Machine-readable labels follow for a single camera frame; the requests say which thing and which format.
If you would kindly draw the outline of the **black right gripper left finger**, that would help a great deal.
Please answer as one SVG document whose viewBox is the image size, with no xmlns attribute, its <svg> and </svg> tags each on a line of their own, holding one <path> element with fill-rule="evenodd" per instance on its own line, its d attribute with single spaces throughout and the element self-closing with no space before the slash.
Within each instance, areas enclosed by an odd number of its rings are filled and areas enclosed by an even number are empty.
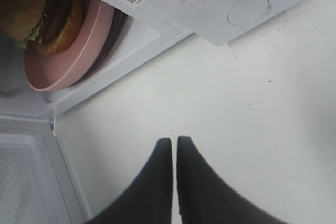
<svg viewBox="0 0 336 224">
<path fill-rule="evenodd" d="M 89 223 L 171 223 L 172 201 L 172 144 L 161 138 L 130 186 Z"/>
</svg>

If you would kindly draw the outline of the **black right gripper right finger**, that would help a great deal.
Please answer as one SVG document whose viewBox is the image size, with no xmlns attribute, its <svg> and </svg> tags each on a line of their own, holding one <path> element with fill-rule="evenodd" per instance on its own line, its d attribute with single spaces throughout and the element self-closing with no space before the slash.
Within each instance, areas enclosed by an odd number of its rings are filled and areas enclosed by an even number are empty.
<svg viewBox="0 0 336 224">
<path fill-rule="evenodd" d="M 265 223 L 262 212 L 213 171 L 187 136 L 177 141 L 177 190 L 183 223 Z"/>
</svg>

